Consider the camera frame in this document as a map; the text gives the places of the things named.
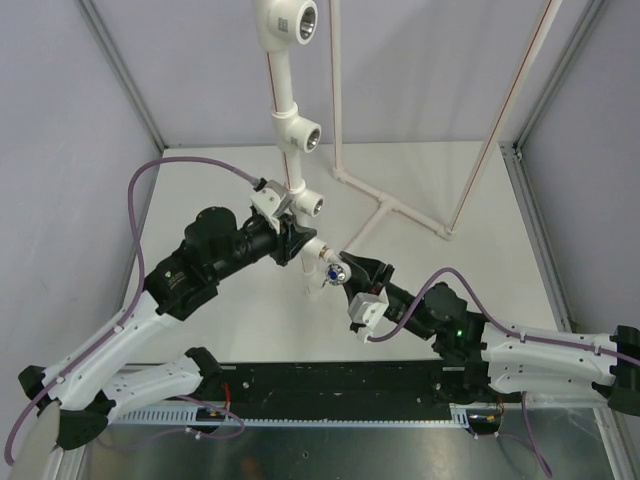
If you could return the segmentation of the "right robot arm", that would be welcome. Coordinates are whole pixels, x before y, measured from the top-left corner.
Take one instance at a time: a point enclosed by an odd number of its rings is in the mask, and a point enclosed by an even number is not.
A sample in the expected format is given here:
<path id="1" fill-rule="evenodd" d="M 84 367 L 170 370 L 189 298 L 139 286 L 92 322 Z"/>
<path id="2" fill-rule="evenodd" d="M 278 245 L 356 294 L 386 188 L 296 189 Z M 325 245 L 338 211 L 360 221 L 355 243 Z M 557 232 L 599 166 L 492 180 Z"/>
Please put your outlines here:
<path id="1" fill-rule="evenodd" d="M 471 311 L 436 271 L 417 294 L 392 283 L 394 268 L 347 252 L 326 279 L 343 288 L 350 328 L 365 343 L 386 342 L 406 330 L 430 341 L 444 361 L 462 369 L 460 390 L 476 401 L 491 394 L 602 398 L 617 412 L 639 414 L 639 330 L 581 334 L 502 323 L 483 305 Z"/>

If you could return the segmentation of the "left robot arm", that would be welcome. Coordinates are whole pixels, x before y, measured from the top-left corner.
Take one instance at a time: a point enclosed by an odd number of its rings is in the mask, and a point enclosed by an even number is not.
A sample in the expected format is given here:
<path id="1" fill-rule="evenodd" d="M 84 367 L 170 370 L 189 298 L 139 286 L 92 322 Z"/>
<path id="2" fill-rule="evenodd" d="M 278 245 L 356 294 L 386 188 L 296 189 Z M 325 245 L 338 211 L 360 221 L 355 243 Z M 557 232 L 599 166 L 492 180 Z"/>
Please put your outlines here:
<path id="1" fill-rule="evenodd" d="M 28 366 L 19 374 L 23 391 L 38 409 L 59 403 L 57 446 L 84 446 L 118 417 L 161 400 L 221 395 L 222 368 L 204 347 L 192 347 L 154 368 L 118 372 L 147 341 L 212 300 L 222 280 L 264 257 L 285 266 L 316 235 L 287 213 L 269 222 L 254 212 L 237 225 L 227 208 L 201 211 L 186 227 L 178 249 L 146 276 L 128 309 L 65 360 L 48 368 Z"/>

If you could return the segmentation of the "white PVC pipe frame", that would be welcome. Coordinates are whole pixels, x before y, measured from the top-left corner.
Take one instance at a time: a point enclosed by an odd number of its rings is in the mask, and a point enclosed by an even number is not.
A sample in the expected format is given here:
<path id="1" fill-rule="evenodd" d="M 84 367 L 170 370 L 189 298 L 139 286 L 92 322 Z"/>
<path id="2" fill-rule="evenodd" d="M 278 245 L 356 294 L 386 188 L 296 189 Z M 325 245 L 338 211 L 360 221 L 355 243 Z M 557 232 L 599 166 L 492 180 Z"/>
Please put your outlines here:
<path id="1" fill-rule="evenodd" d="M 499 152 L 555 1 L 246 1 L 265 157 L 319 229 L 294 289 L 327 297 L 328 249 L 452 264 L 481 292 L 543 294 Z"/>

